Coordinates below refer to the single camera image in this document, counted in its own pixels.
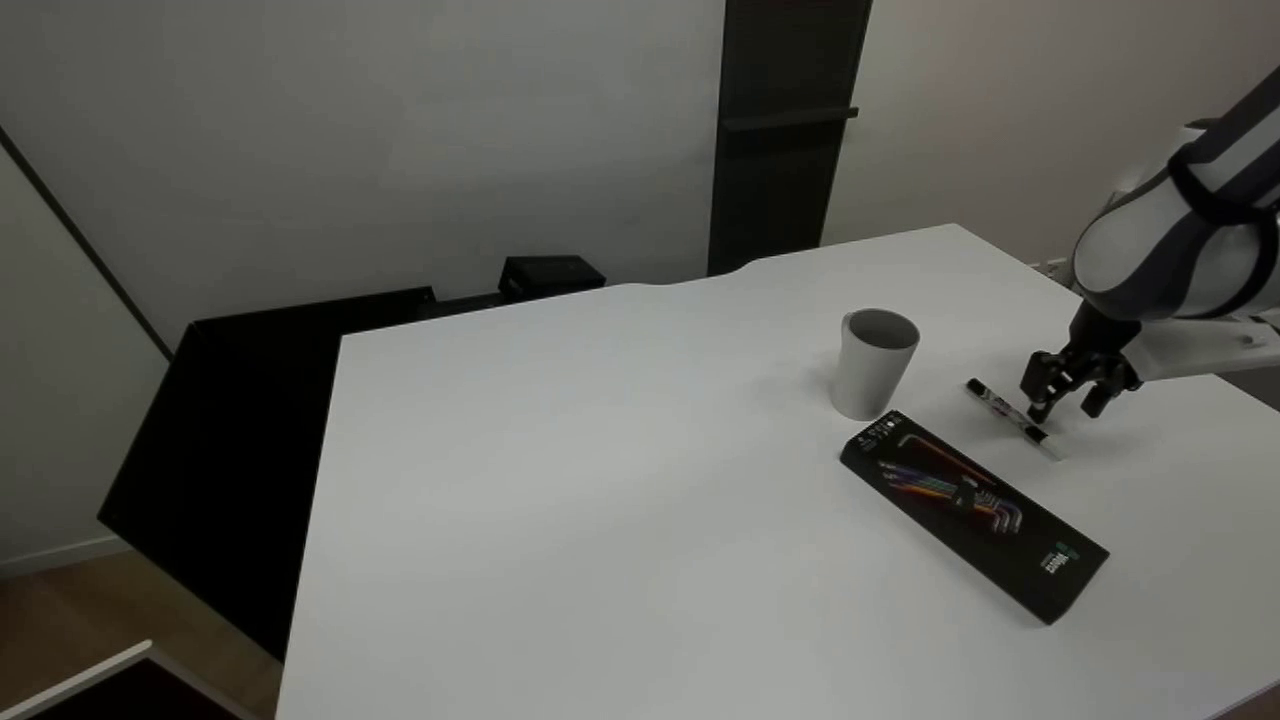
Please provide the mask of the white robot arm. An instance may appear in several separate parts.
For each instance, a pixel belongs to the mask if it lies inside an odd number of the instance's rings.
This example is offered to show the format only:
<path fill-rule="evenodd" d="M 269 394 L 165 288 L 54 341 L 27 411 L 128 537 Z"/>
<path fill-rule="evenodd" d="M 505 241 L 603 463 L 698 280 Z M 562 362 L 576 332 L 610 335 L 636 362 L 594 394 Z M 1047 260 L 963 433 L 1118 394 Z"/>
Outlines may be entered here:
<path fill-rule="evenodd" d="M 1068 343 L 1020 375 L 1034 418 L 1075 389 L 1100 416 L 1146 380 L 1280 362 L 1280 69 L 1082 224 L 1072 293 Z"/>

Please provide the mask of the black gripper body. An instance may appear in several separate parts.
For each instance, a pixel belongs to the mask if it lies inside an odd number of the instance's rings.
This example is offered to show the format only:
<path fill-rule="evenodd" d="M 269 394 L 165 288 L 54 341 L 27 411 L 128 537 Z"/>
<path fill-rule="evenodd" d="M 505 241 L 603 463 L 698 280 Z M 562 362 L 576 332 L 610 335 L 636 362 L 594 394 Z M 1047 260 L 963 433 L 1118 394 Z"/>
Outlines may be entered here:
<path fill-rule="evenodd" d="M 1090 303 L 1080 303 L 1068 322 L 1068 343 L 1061 352 L 1034 352 L 1061 360 L 1061 394 L 1075 391 L 1080 385 L 1136 385 L 1136 373 L 1125 360 L 1125 347 L 1136 341 L 1136 318 L 1111 318 Z"/>

